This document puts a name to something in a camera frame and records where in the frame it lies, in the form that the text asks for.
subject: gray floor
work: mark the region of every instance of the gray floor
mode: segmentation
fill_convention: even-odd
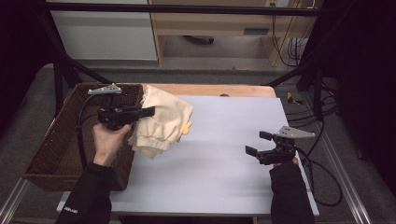
[[[168,38],[164,56],[161,67],[136,62],[119,62],[116,65],[109,62],[85,63],[110,80],[134,83],[260,85],[274,80],[290,69],[284,65],[269,66],[258,38],[216,37],[213,45],[205,45],[191,42],[182,36],[173,36]],[[87,76],[81,77],[84,81],[91,80]],[[306,112],[290,114],[305,111],[307,102],[303,105],[288,103],[288,92],[291,92],[296,100],[302,99],[302,94],[312,97],[310,91],[302,93],[295,90],[296,80],[297,78],[290,79],[276,87],[276,95],[282,100],[288,119],[307,115]],[[67,93],[70,89],[64,86],[64,91]],[[7,132],[0,138],[0,172],[3,180],[0,183],[0,204],[6,202],[50,126],[55,102],[53,93],[52,70],[43,68],[36,75],[35,82],[27,94],[26,105],[15,115]],[[317,133],[313,124],[301,129]],[[357,158],[356,146],[342,119],[336,114],[326,117],[325,131],[332,140],[373,223],[396,223],[395,197],[385,186],[374,166]],[[299,140],[297,146],[308,150],[313,141],[314,139]],[[321,141],[315,148],[312,159],[331,169]],[[317,198],[327,203],[335,202],[338,192],[332,179],[317,167],[314,175]],[[45,192],[31,185],[14,217],[54,219],[57,217],[55,208],[60,197],[59,192]],[[318,208],[320,216],[317,217],[317,223],[356,223],[345,199],[336,207],[319,205]],[[267,223],[269,220],[262,218],[261,221]]]

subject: black cable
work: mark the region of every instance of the black cable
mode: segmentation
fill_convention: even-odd
[[[272,24],[273,25],[273,36],[272,36],[272,40],[273,40],[274,47],[275,47],[275,49],[277,51],[277,54],[279,55],[280,61],[282,61],[282,63],[285,64],[286,66],[297,67],[298,66],[297,64],[295,64],[295,65],[288,64],[288,63],[285,63],[285,61],[283,61],[282,55],[280,53],[280,48],[279,48],[279,45],[277,44],[277,40],[276,40],[275,24],[276,24],[276,15],[273,15],[273,24]]]
[[[319,134],[318,134],[317,139],[315,140],[315,142],[314,142],[314,144],[312,145],[312,147],[309,148],[308,153],[306,153],[306,155],[307,155],[308,157],[311,155],[312,151],[313,151],[314,148],[317,146],[318,141],[319,141],[320,137],[321,137],[322,134],[323,134],[323,130],[324,130],[324,120],[322,121],[322,126],[321,126],[321,128],[320,128],[320,132],[319,132]]]
[[[322,168],[326,173],[328,173],[329,176],[331,176],[332,179],[334,180],[334,182],[335,182],[335,184],[337,185],[337,188],[338,188],[338,190],[339,190],[339,194],[338,194],[339,196],[338,196],[337,202],[335,202],[335,203],[324,203],[324,202],[320,201],[319,199],[317,199],[317,198],[315,197],[315,195],[314,195],[315,202],[317,202],[317,203],[319,203],[319,204],[321,204],[321,205],[324,205],[324,206],[328,206],[328,207],[335,207],[335,206],[339,205],[339,204],[343,201],[343,195],[344,195],[344,194],[343,194],[343,190],[341,189],[341,185],[340,185],[340,183],[338,182],[337,178],[332,174],[332,172],[331,172],[329,169],[327,169],[326,167],[324,167],[322,164],[318,163],[317,161],[312,161],[312,160],[310,160],[310,165],[312,165],[312,164],[315,164],[315,165],[319,166],[319,167]]]
[[[337,108],[337,107],[338,107],[338,105],[332,107],[331,109],[324,110],[324,111],[323,111],[323,114],[324,114],[324,115],[329,115],[329,114],[331,114],[331,113],[329,113],[329,112],[332,112],[332,111],[333,111],[335,108]],[[315,115],[309,115],[309,116],[305,116],[305,117],[297,118],[297,119],[288,119],[288,122],[294,122],[294,121],[303,120],[303,119],[312,119],[312,118],[314,118],[314,117],[315,117]]]
[[[335,104],[335,102],[331,102],[331,103],[327,103],[327,104],[323,104],[323,105],[333,105],[333,104]],[[298,111],[298,112],[293,112],[293,113],[285,113],[285,115],[298,115],[298,114],[303,114],[303,113],[306,113],[306,112],[309,112],[309,111],[312,111],[313,109],[306,109],[306,110],[302,110],[302,111]]]
[[[318,137],[317,137],[317,139],[315,140],[315,143],[314,143],[314,144],[312,145],[312,147],[309,149],[308,153],[305,154],[305,152],[303,152],[300,148],[296,148],[296,150],[297,150],[298,152],[300,152],[300,153],[304,156],[304,159],[301,160],[302,166],[304,167],[305,163],[306,163],[306,162],[308,163],[307,165],[308,165],[308,170],[309,170],[309,173],[310,173],[310,174],[309,174],[309,177],[312,178],[312,179],[311,179],[311,190],[312,190],[312,194],[314,195],[315,202],[317,202],[317,203],[319,203],[319,204],[321,204],[321,205],[324,205],[324,206],[335,207],[335,206],[337,206],[338,204],[340,204],[341,201],[343,200],[343,192],[342,192],[340,183],[338,182],[337,178],[332,174],[332,172],[329,171],[326,167],[324,167],[323,165],[321,165],[321,164],[318,163],[317,161],[312,161],[312,160],[309,159],[310,154],[312,153],[313,149],[315,148],[315,146],[316,146],[317,143],[318,143],[318,140],[320,139],[320,137],[321,137],[322,134],[323,134],[323,130],[324,130],[324,120],[322,121],[322,126],[321,126],[321,128],[320,128]],[[315,165],[319,166],[319,167],[322,168],[326,173],[328,173],[328,174],[332,177],[332,179],[334,180],[334,182],[335,182],[335,184],[337,185],[337,187],[339,188],[340,193],[339,193],[339,198],[338,198],[338,200],[337,200],[336,203],[324,203],[324,202],[318,200],[318,199],[315,197],[315,193],[316,193],[316,192],[315,192],[315,186],[314,186],[314,177],[313,177],[314,175],[313,175],[312,164],[315,164]]]
[[[91,95],[90,97],[85,100],[84,104],[82,105],[81,110],[79,111],[78,115],[78,123],[76,127],[76,135],[77,135],[77,142],[78,142],[78,152],[79,152],[79,158],[81,160],[81,166],[82,169],[85,169],[87,167],[87,155],[85,153],[85,148],[84,148],[84,139],[82,136],[82,115],[84,114],[84,110],[87,107],[88,102],[96,95]]]

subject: aluminum rail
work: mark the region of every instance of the aluminum rail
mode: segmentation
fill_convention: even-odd
[[[8,224],[28,190],[30,182],[20,178],[0,211],[0,223]]]
[[[305,102],[307,102],[308,109],[310,105],[312,105],[312,100],[306,93],[302,93],[302,98]],[[319,124],[315,122],[316,128],[318,131],[320,130]],[[358,192],[355,189],[355,186],[352,183],[352,180],[349,178],[347,171],[341,162],[340,158],[335,151],[332,141],[330,140],[329,135],[323,130],[322,133],[322,143],[323,149],[326,153],[327,159],[334,171],[334,175],[337,177],[338,182],[343,190],[344,196],[346,198],[346,202],[349,205],[350,211],[352,212],[353,217],[358,224],[370,224],[372,223],[364,204],[361,201],[361,197],[359,196]]]
[[[272,16],[334,16],[340,12],[328,9],[294,7],[227,7],[187,5],[140,5],[140,4],[92,4],[40,2],[38,7],[53,11],[99,11],[99,12],[153,12],[153,13],[198,13]]]

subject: hand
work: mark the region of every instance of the hand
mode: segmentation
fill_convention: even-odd
[[[298,159],[297,159],[296,157],[294,157],[292,161],[293,161],[294,164],[298,165]],[[276,168],[277,166],[279,166],[279,165],[281,165],[281,164],[282,164],[282,163],[275,163],[275,164],[274,164],[274,168]]]
[[[96,154],[93,163],[110,167],[111,162],[116,159],[122,139],[131,131],[132,125],[125,124],[121,129],[110,131],[102,123],[93,126],[92,134],[95,142]]]

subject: cream cloth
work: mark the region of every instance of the cream cloth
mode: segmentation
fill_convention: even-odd
[[[178,142],[183,133],[188,133],[193,106],[173,94],[147,85],[142,108],[151,106],[155,106],[155,115],[136,123],[128,144],[133,146],[132,150],[154,159]]]

